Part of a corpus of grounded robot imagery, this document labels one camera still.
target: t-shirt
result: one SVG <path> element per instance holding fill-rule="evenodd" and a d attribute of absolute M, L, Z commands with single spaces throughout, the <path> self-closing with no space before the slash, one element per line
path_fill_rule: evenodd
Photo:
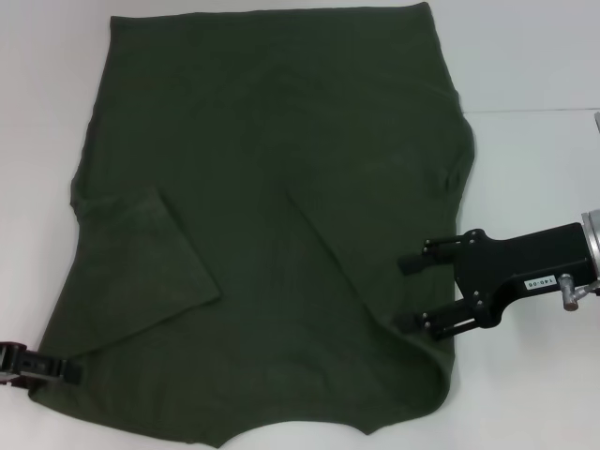
<path fill-rule="evenodd" d="M 214 446 L 431 413 L 453 343 L 394 318 L 452 269 L 396 260 L 454 233 L 472 161 L 427 4 L 113 17 L 40 347 L 83 378 L 32 399 Z"/>

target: white table surface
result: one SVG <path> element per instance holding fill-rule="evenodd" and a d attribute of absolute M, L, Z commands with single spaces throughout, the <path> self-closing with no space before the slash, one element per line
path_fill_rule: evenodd
<path fill-rule="evenodd" d="M 77 239 L 68 183 L 96 97 L 111 15 L 410 3 L 0 0 L 0 340 L 36 348 L 67 275 Z M 600 2 L 430 4 L 477 142 L 459 228 L 508 238 L 600 208 L 600 134 L 592 111 L 600 109 Z M 371 436 L 341 425 L 278 424 L 224 448 L 597 449 L 599 344 L 595 297 L 571 314 L 556 293 L 522 300 L 506 310 L 501 326 L 457 338 L 451 394 L 428 417 Z M 71 419 L 7 387 L 0 388 L 0 445 L 190 448 Z"/>

